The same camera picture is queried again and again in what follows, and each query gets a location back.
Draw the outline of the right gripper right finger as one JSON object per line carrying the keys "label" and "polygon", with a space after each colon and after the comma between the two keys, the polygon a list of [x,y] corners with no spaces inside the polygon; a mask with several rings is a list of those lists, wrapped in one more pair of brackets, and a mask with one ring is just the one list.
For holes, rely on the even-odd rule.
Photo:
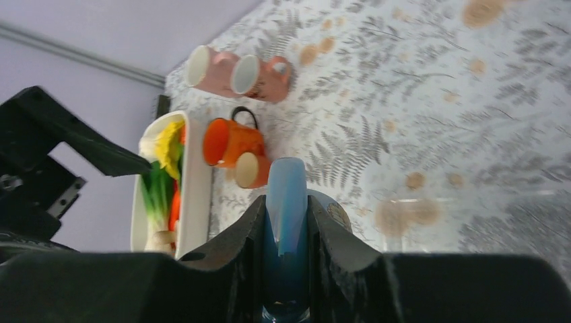
{"label": "right gripper right finger", "polygon": [[308,199],[314,322],[569,322],[570,291],[544,260],[379,252]]}

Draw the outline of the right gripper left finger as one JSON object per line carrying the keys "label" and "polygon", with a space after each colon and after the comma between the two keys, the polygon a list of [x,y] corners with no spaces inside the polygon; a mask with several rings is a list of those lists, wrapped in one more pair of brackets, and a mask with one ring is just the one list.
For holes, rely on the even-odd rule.
{"label": "right gripper left finger", "polygon": [[259,322],[265,200],[180,260],[28,247],[1,265],[1,321]]}

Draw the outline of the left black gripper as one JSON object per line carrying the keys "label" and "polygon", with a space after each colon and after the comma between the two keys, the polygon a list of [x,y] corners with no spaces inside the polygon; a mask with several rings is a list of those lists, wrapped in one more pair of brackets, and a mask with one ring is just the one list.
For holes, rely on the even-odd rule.
{"label": "left black gripper", "polygon": [[74,251],[52,241],[87,181],[49,153],[66,143],[106,176],[151,164],[109,141],[39,86],[1,105],[1,262],[29,252]]}

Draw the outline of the blue glazed mug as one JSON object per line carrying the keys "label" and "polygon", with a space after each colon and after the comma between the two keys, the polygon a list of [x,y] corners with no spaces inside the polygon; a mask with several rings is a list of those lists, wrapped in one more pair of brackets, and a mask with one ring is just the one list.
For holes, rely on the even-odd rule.
{"label": "blue glazed mug", "polygon": [[262,255],[264,322],[310,321],[308,197],[314,196],[347,231],[349,217],[330,196],[307,187],[304,162],[282,157],[270,167]]}

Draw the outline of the small red-orange mug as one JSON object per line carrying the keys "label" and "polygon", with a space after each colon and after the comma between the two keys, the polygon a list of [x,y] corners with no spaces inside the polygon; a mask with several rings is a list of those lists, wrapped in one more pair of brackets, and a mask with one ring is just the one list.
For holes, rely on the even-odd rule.
{"label": "small red-orange mug", "polygon": [[267,185],[271,161],[264,155],[243,153],[236,161],[235,181],[241,188],[254,189]]}

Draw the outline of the orange mug black rim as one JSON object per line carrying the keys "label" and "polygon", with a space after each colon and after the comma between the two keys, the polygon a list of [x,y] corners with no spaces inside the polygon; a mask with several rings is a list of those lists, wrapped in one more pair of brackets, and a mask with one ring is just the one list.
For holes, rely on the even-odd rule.
{"label": "orange mug black rim", "polygon": [[[253,128],[236,121],[240,112],[250,114]],[[229,119],[215,118],[207,125],[202,155],[208,166],[233,168],[243,153],[265,155],[265,145],[254,113],[244,106],[238,106],[233,109]]]}

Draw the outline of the light pink mug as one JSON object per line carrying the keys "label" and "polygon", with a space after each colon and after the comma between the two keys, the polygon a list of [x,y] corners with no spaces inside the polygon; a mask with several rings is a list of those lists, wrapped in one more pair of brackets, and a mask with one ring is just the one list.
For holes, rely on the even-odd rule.
{"label": "light pink mug", "polygon": [[218,52],[210,46],[198,46],[188,57],[183,77],[187,86],[226,98],[240,97],[230,87],[235,64],[240,57],[232,52]]}

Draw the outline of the salmon pink floral mug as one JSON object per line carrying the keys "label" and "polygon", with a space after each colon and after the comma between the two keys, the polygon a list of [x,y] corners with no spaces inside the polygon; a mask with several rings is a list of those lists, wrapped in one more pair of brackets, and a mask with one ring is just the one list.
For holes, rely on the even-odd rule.
{"label": "salmon pink floral mug", "polygon": [[291,74],[292,66],[285,57],[274,56],[266,62],[246,55],[232,70],[230,88],[239,96],[278,103],[288,96]]}

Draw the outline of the white plastic tray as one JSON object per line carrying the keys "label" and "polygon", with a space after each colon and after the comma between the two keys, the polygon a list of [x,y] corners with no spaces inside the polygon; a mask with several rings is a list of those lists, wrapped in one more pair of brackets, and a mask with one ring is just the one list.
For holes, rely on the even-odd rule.
{"label": "white plastic tray", "polygon": [[208,240],[212,169],[202,157],[205,125],[185,111],[178,110],[159,117],[143,133],[145,137],[157,135],[169,122],[181,120],[185,121],[187,140],[182,157],[182,201],[174,253],[176,259]]}

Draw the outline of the toy carrot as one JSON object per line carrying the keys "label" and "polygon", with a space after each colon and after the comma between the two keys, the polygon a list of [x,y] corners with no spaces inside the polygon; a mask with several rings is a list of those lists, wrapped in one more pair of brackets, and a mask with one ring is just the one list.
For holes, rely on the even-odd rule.
{"label": "toy carrot", "polygon": [[170,208],[170,216],[169,216],[169,223],[168,229],[170,231],[175,231],[176,224],[180,217],[180,187],[178,181],[174,181],[174,194],[172,197],[172,203]]}

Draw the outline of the toy green bok choy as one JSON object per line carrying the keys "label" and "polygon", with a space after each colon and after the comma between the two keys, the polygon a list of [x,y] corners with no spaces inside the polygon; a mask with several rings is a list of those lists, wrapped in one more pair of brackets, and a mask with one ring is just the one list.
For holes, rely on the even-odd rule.
{"label": "toy green bok choy", "polygon": [[151,163],[151,170],[141,175],[141,193],[149,225],[156,231],[168,229],[174,196],[174,179],[158,161]]}

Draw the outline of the toy yellow cabbage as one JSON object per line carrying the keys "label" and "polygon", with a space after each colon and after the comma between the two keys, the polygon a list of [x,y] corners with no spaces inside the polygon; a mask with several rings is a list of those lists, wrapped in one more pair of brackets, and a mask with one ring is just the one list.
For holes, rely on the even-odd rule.
{"label": "toy yellow cabbage", "polygon": [[169,122],[158,134],[146,135],[140,139],[139,154],[150,163],[157,162],[160,169],[179,181],[179,161],[184,151],[185,133],[185,121]]}

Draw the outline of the floral table mat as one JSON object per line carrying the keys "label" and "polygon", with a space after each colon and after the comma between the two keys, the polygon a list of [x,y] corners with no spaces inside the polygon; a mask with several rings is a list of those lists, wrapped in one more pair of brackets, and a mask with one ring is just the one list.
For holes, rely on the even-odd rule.
{"label": "floral table mat", "polygon": [[172,108],[248,107],[373,248],[533,254],[570,280],[569,1],[264,1],[211,45],[285,57],[287,99],[207,94],[178,66]]}

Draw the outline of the grey box at wall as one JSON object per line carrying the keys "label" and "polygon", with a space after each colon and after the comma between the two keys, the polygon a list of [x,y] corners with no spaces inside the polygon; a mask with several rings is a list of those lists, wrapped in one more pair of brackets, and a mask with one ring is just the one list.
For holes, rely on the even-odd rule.
{"label": "grey box at wall", "polygon": [[168,96],[159,95],[156,107],[155,119],[169,113],[171,100]]}

